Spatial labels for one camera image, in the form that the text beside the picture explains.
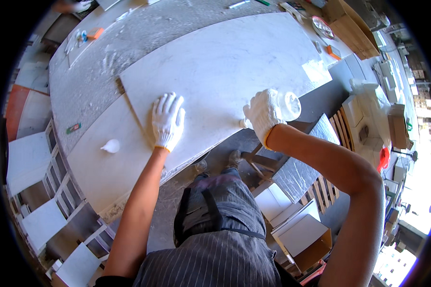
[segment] white bottle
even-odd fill
[[[301,113],[301,105],[299,98],[293,92],[277,93],[276,94],[276,104],[281,110],[281,115],[283,120],[286,122],[291,122],[296,120]],[[240,121],[239,125],[243,129],[253,129],[252,123],[248,118],[244,118]]]

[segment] white work glove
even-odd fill
[[[91,7],[92,0],[86,0],[74,3],[74,13],[75,12],[83,12]]]
[[[172,152],[184,132],[184,98],[176,93],[164,94],[153,103],[152,125],[155,146]]]
[[[272,128],[278,123],[286,123],[282,119],[281,109],[275,100],[277,94],[278,91],[274,89],[265,89],[255,94],[255,97],[250,100],[250,105],[243,107],[244,115],[252,123],[259,141],[269,150],[271,149],[267,146],[267,137]]]

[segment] pen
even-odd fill
[[[228,8],[232,9],[232,8],[238,7],[239,5],[242,5],[242,4],[247,3],[247,2],[250,2],[250,0],[245,0],[245,1],[242,1],[242,2],[239,2],[239,3],[235,3],[233,5],[228,6]]]

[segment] wooden pallet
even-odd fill
[[[324,214],[326,209],[334,204],[339,198],[340,191],[330,181],[319,175],[315,182],[306,191],[300,202],[305,205],[312,198],[316,198],[318,202],[318,211]]]
[[[351,129],[343,107],[341,107],[335,115],[329,118],[329,122],[340,140],[340,145],[354,152]]]

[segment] dusty table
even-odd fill
[[[67,40],[50,61],[51,106],[61,152],[67,156],[92,123],[122,95],[124,91],[119,74],[143,56],[189,32],[218,22],[281,11],[276,5],[279,1],[270,1],[270,6],[251,1],[236,9],[227,9],[235,2],[162,0],[151,6],[142,6],[115,22],[128,9],[141,5],[138,1],[123,0],[108,11],[98,7],[88,15],[75,29],[103,27],[107,28],[106,31],[71,65],[64,53]],[[305,25],[304,30],[311,39],[317,38],[311,26]],[[351,54],[349,49],[340,51],[344,56]],[[326,66],[336,62],[329,55],[322,54],[322,58]],[[75,123],[81,123],[81,128],[67,135],[66,129]],[[201,155],[195,155],[176,169],[163,172],[161,184]],[[121,211],[119,207],[117,213],[104,220],[112,221]]]

